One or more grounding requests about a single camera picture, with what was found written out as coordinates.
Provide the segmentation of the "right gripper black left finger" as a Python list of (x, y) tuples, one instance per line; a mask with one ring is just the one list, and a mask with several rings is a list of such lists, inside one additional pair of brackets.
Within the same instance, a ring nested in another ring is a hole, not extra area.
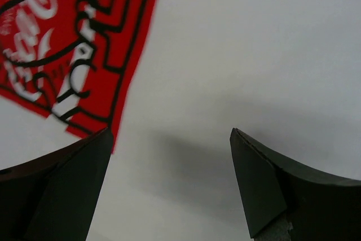
[(86, 240), (113, 148), (105, 128), (1, 170), (1, 240)]

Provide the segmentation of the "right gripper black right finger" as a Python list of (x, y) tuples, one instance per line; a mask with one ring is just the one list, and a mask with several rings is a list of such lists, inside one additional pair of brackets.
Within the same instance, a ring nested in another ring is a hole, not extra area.
[(360, 181), (299, 163), (236, 128), (230, 145), (252, 239), (360, 239)]

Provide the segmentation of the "white Coca-Cola t shirt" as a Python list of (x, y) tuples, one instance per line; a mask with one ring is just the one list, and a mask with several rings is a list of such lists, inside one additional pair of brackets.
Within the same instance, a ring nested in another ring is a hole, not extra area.
[(1, 0), (1, 168), (106, 127), (88, 240), (249, 240), (233, 128), (360, 178), (360, 0)]

